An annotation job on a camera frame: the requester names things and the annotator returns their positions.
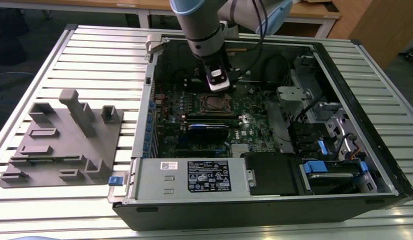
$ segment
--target blue latch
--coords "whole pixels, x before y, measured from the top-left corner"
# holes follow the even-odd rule
[[[326,146],[325,146],[325,142],[322,140],[318,140],[318,146],[319,146],[319,149],[321,149],[321,153],[323,155],[327,155],[327,149],[326,149]]]
[[[327,168],[323,161],[307,161],[303,164],[303,170],[306,174],[327,172]]]
[[[123,185],[123,177],[122,176],[110,176],[107,179],[107,185],[109,186],[122,186]]]
[[[367,165],[363,161],[359,162],[359,168],[362,173],[369,171]]]

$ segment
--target wire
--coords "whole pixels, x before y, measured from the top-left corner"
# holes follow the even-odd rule
[[[253,66],[257,64],[259,58],[261,58],[261,54],[262,54],[262,46],[263,46],[263,38],[265,38],[265,34],[266,34],[266,30],[267,30],[267,13],[266,13],[266,9],[265,9],[265,5],[262,0],[258,0],[262,11],[263,11],[263,17],[265,17],[265,29],[262,28],[262,20],[261,20],[261,13],[259,13],[259,9],[258,9],[258,5],[255,3],[255,0],[251,0],[253,3],[253,7],[254,7],[254,12],[258,18],[258,23],[259,23],[259,42],[257,43],[257,45],[253,47],[253,49],[247,50],[255,50],[257,48],[259,48],[257,56],[254,58],[254,61],[250,63],[250,66],[239,73],[239,76],[242,76],[251,68]]]
[[[262,46],[263,44],[263,39],[265,39],[265,35],[266,35],[266,30],[267,30],[267,14],[266,14],[266,9],[265,9],[265,6],[263,6],[263,2],[262,0],[258,0],[259,2],[259,5],[261,5],[261,10],[262,10],[262,13],[263,13],[263,17],[265,17],[265,28],[262,28],[262,20],[261,20],[261,13],[259,13],[259,10],[258,10],[258,5],[255,3],[255,0],[251,0],[251,3],[253,3],[253,7],[254,7],[254,11],[255,11],[255,15],[257,15],[257,19],[259,21],[259,41],[258,43],[254,45],[254,47],[251,49],[247,49],[246,52],[249,51],[253,51],[255,50],[259,46]]]
[[[263,62],[261,64],[261,74],[262,74],[262,78],[261,79],[262,79],[262,83],[266,83],[266,68],[269,67],[269,64],[270,64],[273,59],[282,59],[285,61],[286,73],[285,73],[283,77],[286,78],[290,75],[290,64],[289,64],[287,59],[279,53],[274,53],[273,55],[270,55],[263,60]]]
[[[343,161],[343,160],[337,160],[337,159],[338,159],[338,156],[339,156],[339,151],[341,151],[341,148],[342,148],[343,141],[345,141],[345,139],[346,139],[350,135],[353,135],[353,133],[347,132],[347,133],[342,136],[342,139],[341,139],[341,141],[339,141],[339,143],[338,143],[337,148],[335,148],[337,151],[334,152],[333,160],[331,160],[331,161],[326,161],[326,162],[341,162],[341,161]]]
[[[319,96],[313,99],[310,104],[306,106],[305,109],[302,109],[302,111],[299,112],[298,116],[294,118],[295,122],[298,121],[299,117],[311,109],[311,107],[315,106],[315,104],[318,103],[318,101],[321,100],[322,97],[323,97],[323,93],[321,93]]]
[[[3,73],[0,73],[0,76],[1,75],[6,75],[6,74],[26,74],[26,75],[30,75],[30,76],[35,76],[34,74],[29,73],[29,72],[23,72],[23,71],[10,71],[10,72],[3,72]]]
[[[291,141],[289,141],[289,140],[286,140],[286,139],[281,138],[279,136],[277,136],[277,135],[275,135],[275,137],[277,137],[278,139],[283,140],[285,142],[291,143]]]
[[[347,156],[346,159],[353,159],[354,155],[359,153],[359,146],[357,145],[355,141],[351,141],[353,145],[355,146],[355,150],[353,151],[353,153]]]

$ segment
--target aluminum profile table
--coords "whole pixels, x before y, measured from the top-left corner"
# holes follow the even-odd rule
[[[147,61],[150,33],[179,35],[177,30],[78,26],[65,30],[31,85],[0,133],[0,176],[15,152],[30,118],[31,103],[61,107],[61,89],[78,90],[91,108],[123,109],[114,173],[129,169],[131,144]],[[242,34],[242,38],[257,38]],[[413,184],[413,108],[361,45],[347,40],[271,37],[321,42],[351,91]],[[406,239],[413,240],[413,201],[374,210],[339,223],[242,227],[205,230],[131,231],[111,210],[107,185],[0,188],[0,240],[25,236],[58,239]],[[113,194],[122,196],[123,187]]]

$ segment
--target warning label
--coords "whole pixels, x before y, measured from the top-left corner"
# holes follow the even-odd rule
[[[231,191],[227,161],[189,161],[187,190],[191,193]]]

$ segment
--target metal bracket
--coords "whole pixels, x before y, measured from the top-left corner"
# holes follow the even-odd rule
[[[147,54],[153,54],[158,50],[158,46],[163,43],[161,33],[151,33],[146,36],[145,48]]]

